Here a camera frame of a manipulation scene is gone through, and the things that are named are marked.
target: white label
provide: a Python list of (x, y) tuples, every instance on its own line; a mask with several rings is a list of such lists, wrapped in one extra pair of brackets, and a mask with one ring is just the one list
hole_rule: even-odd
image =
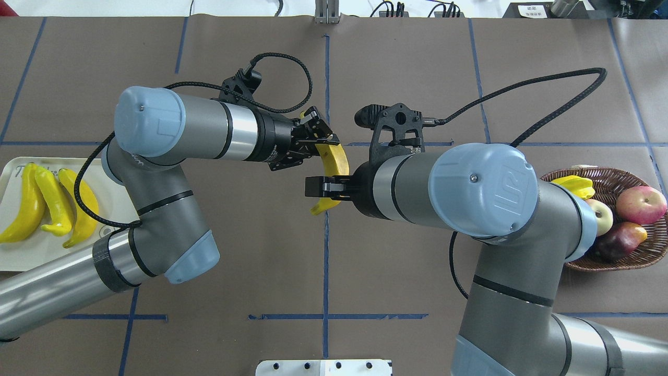
[(522, 17), (547, 18), (547, 12), (542, 5), (518, 5), (517, 10), (520, 11)]

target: light blue joint cap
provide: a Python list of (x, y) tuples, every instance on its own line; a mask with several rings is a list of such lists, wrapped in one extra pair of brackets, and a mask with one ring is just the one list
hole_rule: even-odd
[(586, 203), (583, 199), (572, 194), (568, 189), (562, 187), (561, 185), (554, 185), (563, 189), (566, 193), (568, 193), (568, 195), (570, 195), (570, 197), (573, 199), (573, 202), (575, 202), (575, 206), (578, 208), (578, 212), (580, 213), (580, 220), (582, 222), (580, 243), (578, 244), (577, 248), (575, 248), (575, 251), (573, 251), (573, 253), (571, 253), (570, 256), (567, 257), (564, 261), (564, 263), (571, 262), (584, 256), (589, 247), (594, 244), (598, 228), (596, 213), (594, 213), (594, 209), (592, 209), (591, 206), (589, 206), (589, 204)]
[(451, 376), (515, 376), (507, 368), (462, 336), (457, 336)]
[(174, 262), (174, 265), (167, 269), (165, 277), (171, 284), (183, 283), (213, 268), (219, 259), (218, 246), (216, 246), (211, 230), (208, 230)]
[(171, 90), (132, 86), (118, 98), (114, 130), (121, 149), (128, 153), (164, 155), (176, 145), (185, 126), (183, 101)]
[(109, 160), (107, 159), (107, 148), (108, 147), (104, 147), (104, 149), (102, 149), (102, 171), (104, 171), (107, 177), (111, 179), (114, 183), (125, 186), (122, 181), (118, 180), (118, 178), (112, 173), (112, 170), (109, 168)]
[(446, 151), (434, 163), (428, 187), (443, 222), (477, 238), (519, 230), (538, 203), (533, 166), (503, 144), (472, 143)]

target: hole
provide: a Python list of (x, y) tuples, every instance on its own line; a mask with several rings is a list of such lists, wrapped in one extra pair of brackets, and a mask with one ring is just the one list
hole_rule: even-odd
[(406, 114), (403, 112), (397, 112), (397, 114), (394, 116), (394, 120), (396, 120), (399, 125), (404, 125), (406, 124)]

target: red object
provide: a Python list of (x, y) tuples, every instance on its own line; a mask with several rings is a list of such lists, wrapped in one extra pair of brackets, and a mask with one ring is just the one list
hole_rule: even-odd
[(16, 12), (14, 12), (14, 9), (12, 9), (6, 2), (0, 0), (0, 16), (2, 15), (18, 15), (18, 14), (16, 14)]

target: green apple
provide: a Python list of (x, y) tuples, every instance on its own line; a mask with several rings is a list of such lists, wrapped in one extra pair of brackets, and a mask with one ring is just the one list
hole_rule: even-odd
[(613, 226), (613, 211), (610, 210), (608, 205), (605, 205), (599, 200), (588, 199), (584, 202), (589, 204), (596, 215), (596, 236), (601, 236), (608, 232), (610, 227)]

